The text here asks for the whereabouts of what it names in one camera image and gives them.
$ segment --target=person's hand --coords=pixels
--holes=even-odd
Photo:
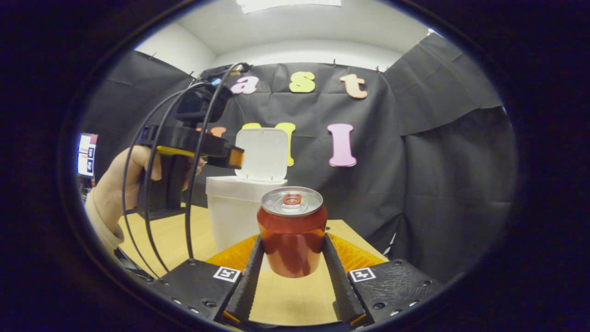
[[[104,173],[100,181],[93,190],[94,203],[99,216],[104,221],[107,228],[113,232],[119,219],[123,215],[123,204],[121,201],[123,187],[123,170],[129,149],[125,149],[113,159],[109,169]],[[148,170],[149,155],[151,149],[136,145],[131,152],[129,167],[127,168],[127,177],[125,181],[125,208],[131,209],[137,206],[137,195],[139,194],[139,180],[142,170]],[[188,168],[185,174],[185,183],[183,190],[188,186],[188,173],[192,167],[193,158],[189,158]],[[201,173],[205,165],[203,159],[199,159],[196,174]],[[160,163],[160,154],[156,156],[152,165],[151,179],[158,181],[162,179],[162,165]]]

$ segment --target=red can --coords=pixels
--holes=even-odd
[[[320,193],[283,187],[262,197],[258,227],[271,269],[299,278],[317,269],[328,213]]]

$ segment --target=pull tab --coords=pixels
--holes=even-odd
[[[286,194],[283,199],[285,205],[299,205],[301,203],[301,195],[296,193]]]

